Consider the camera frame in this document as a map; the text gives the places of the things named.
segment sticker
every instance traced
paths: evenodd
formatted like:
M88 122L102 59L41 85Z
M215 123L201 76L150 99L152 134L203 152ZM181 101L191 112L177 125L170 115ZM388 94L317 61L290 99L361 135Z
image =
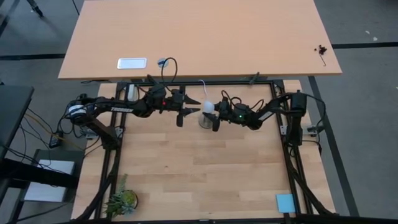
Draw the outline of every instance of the sticker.
M266 112L264 115L262 115L262 116L259 118L259 120L260 120L260 121L264 121L265 119L269 118L269 116L271 116L271 115L273 115L273 114L274 114L273 112L268 111L268 112Z
M166 60L166 58L161 58L157 61L157 65L159 66L159 68L162 68L164 60ZM166 61L166 63L164 63L164 68L167 67L169 65L169 60Z
M128 108L111 108L111 111L130 113L130 112L133 111L133 109L128 109Z
M119 58L118 60L118 69L143 69L146 66L146 58Z

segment blue sticky note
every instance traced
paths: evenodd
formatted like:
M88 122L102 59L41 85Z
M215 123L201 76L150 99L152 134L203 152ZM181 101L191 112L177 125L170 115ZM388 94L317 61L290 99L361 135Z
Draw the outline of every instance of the blue sticky note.
M294 208L292 194L276 195L276 202L278 204L278 211L280 213L291 213L296 211Z

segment white rectangular object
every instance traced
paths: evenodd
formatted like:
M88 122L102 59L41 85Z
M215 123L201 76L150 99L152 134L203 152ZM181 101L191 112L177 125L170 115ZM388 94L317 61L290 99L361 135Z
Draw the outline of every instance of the white rectangular object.
M50 161L41 159L40 164L49 165ZM67 174L72 174L75 162L72 161L51 161L49 167L54 170L59 170ZM40 202L63 202L67 189L65 187L52 187L47 184L40 184L31 182L25 194L24 200L40 201Z
M146 66L146 58L119 58L118 60L118 69L142 69Z

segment white cable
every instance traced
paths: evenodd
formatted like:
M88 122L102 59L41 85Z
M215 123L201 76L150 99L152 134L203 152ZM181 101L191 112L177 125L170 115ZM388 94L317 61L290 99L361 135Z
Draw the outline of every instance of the white cable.
M203 82L203 90L205 91L206 98L207 98L206 83L203 80L199 80L199 81Z

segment wood grain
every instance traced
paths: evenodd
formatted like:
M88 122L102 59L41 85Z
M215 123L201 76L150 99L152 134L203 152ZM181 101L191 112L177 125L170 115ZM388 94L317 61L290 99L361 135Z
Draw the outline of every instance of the wood grain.
M116 68L137 57L145 69ZM167 57L183 77L341 74L313 0L112 0L84 2L59 78L159 76Z
M287 91L301 89L295 80L285 81L285 86ZM114 88L102 84L99 95L111 96ZM249 105L271 99L267 85L208 86L209 99L219 101L221 90ZM188 86L187 93L205 99L202 86ZM187 116L183 128L176 127L176 115L127 116L119 176L128 174L126 187L137 192L140 202L134 215L115 220L282 217L275 195L289 194L290 188L275 116L257 131L222 122L214 133L198 125L200 113ZM309 122L307 114L303 123ZM305 142L300 151L309 187L333 210L316 144ZM98 188L103 154L97 150L84 161L72 217L83 211Z

